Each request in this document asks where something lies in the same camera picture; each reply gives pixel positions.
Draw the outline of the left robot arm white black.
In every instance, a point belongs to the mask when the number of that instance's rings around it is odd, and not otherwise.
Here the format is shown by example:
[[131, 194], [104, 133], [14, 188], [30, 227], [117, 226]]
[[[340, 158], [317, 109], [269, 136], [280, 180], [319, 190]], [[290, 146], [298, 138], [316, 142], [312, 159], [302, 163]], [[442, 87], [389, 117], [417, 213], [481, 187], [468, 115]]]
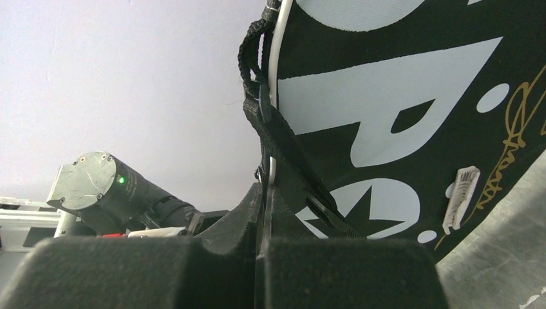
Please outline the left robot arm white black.
[[54, 236], [195, 236], [227, 210], [199, 211], [105, 151], [62, 165], [46, 203], [61, 212]]

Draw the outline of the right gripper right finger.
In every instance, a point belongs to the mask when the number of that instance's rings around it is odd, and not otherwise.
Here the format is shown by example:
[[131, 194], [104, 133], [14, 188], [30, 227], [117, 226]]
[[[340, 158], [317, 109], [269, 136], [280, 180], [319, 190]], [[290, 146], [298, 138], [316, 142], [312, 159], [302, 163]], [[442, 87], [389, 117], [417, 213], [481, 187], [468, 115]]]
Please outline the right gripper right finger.
[[435, 263], [415, 241], [319, 239], [296, 231], [268, 190], [256, 259], [257, 308], [447, 308]]

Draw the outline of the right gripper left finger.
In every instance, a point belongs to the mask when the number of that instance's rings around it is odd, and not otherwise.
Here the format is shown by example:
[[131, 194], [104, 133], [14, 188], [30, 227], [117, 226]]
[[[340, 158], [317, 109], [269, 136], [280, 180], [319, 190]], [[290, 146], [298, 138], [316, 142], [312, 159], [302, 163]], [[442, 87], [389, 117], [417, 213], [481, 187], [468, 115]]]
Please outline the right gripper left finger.
[[2, 308], [254, 308], [262, 188], [195, 237], [47, 239], [25, 257]]

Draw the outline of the black racket bag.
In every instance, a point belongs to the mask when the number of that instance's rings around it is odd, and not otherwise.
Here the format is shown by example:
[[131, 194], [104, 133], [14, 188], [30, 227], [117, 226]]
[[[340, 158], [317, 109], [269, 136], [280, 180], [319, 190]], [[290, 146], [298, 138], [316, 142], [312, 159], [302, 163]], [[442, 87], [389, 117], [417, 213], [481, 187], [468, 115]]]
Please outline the black racket bag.
[[238, 62], [275, 238], [440, 260], [545, 152], [544, 1], [266, 1]]

